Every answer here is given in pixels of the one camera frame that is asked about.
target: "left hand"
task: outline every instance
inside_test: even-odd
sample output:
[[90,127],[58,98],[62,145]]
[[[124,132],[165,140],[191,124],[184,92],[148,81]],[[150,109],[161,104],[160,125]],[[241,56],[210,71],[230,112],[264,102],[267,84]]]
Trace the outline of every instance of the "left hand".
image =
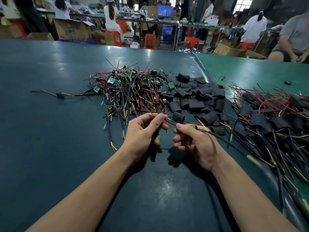
[[[153,115],[147,113],[131,120],[128,124],[125,141],[120,149],[130,155],[134,163],[138,162],[148,149],[152,135],[157,128],[168,129],[168,125],[164,123],[167,117],[162,113],[153,113]],[[159,135],[154,143],[157,146],[160,144]]]
[[302,63],[306,60],[307,55],[306,54],[302,54],[301,56],[299,56],[298,60],[296,62],[298,63]]

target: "hand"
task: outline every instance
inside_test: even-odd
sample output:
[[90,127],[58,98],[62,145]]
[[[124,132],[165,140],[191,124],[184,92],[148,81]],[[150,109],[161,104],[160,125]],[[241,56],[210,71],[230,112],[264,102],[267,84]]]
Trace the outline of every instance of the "hand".
[[190,124],[177,124],[174,129],[177,135],[173,138],[174,147],[189,152],[198,164],[212,171],[218,155],[225,153],[214,136],[194,129]]
[[298,60],[298,56],[296,54],[294,54],[294,53],[292,55],[290,55],[290,57],[291,57],[291,62],[292,63],[294,63],[294,62],[296,62]]
[[306,54],[302,54],[301,56],[299,56],[299,58],[296,60],[296,62],[298,63],[302,63],[306,60],[307,55]]
[[[147,113],[131,120],[121,150],[130,155],[134,163],[138,162],[148,149],[153,133],[159,127],[165,130],[168,129],[168,125],[164,123],[167,117],[162,113],[154,113],[153,115]],[[154,140],[154,143],[157,146],[160,144],[159,135]]]

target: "window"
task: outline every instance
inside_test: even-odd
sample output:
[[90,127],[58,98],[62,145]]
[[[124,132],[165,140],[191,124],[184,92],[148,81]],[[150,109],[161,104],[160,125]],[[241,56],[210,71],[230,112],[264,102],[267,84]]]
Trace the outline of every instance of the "window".
[[244,9],[250,9],[250,6],[252,4],[253,0],[237,0],[234,12],[241,12]]
[[170,0],[170,3],[172,4],[172,5],[171,5],[172,7],[175,7],[175,6],[176,6],[176,0]]
[[[122,0],[119,0],[119,3],[122,3]],[[123,0],[123,4],[126,4],[127,0]]]

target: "shorts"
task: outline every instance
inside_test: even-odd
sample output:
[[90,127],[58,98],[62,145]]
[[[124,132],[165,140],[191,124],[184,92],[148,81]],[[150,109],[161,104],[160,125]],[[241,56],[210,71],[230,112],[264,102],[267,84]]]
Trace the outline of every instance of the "shorts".
[[[284,51],[282,49],[274,49],[272,52],[276,52],[276,51],[281,52],[283,54],[283,61],[284,62],[291,62],[291,57],[286,51]],[[295,53],[295,54],[297,56],[302,55],[302,53]],[[309,57],[307,57],[303,63],[309,63]]]

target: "red plastic stool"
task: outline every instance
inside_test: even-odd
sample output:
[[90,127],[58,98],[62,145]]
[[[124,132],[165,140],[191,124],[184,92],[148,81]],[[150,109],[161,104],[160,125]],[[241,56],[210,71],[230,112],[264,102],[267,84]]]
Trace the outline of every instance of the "red plastic stool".
[[[152,48],[148,48],[148,41],[151,40],[152,41]],[[145,45],[144,45],[144,49],[157,49],[156,46],[156,37],[154,34],[146,34],[145,36]]]
[[195,44],[197,44],[196,46],[196,50],[198,50],[198,44],[199,44],[200,40],[196,37],[187,37],[186,41],[183,44],[183,48],[186,47],[186,44],[189,43],[189,48],[193,48],[195,46]]
[[237,49],[239,49],[240,47],[242,49],[248,49],[248,48],[254,49],[254,46],[255,46],[255,43],[242,41],[237,47]]
[[115,46],[122,46],[121,36],[120,36],[120,33],[118,31],[105,31],[105,32],[113,34]]
[[27,33],[25,31],[25,28],[26,28],[25,25],[23,25],[22,23],[14,23],[14,22],[11,22],[11,24],[18,27],[18,29],[21,31],[21,34],[23,35],[23,37],[27,38]]

